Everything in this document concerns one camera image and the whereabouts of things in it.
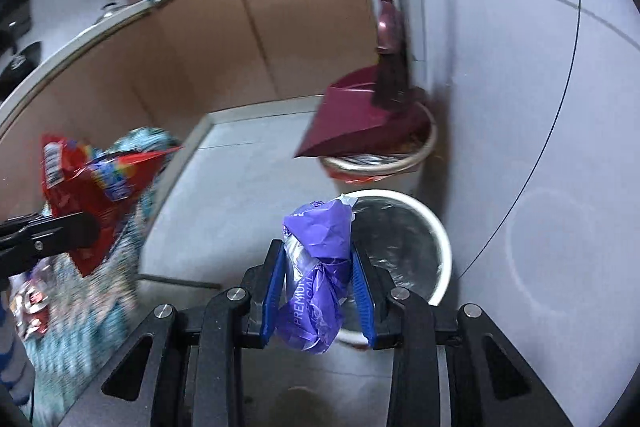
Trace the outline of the blue gloved left hand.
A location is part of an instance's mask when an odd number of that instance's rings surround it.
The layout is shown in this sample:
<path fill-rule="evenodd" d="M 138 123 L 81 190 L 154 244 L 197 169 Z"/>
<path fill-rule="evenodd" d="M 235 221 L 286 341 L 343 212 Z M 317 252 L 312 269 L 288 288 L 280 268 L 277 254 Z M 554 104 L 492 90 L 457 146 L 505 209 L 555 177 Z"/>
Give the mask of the blue gloved left hand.
<path fill-rule="evenodd" d="M 18 333 L 6 292 L 1 293 L 0 379 L 14 404 L 29 403 L 35 387 L 35 369 Z"/>

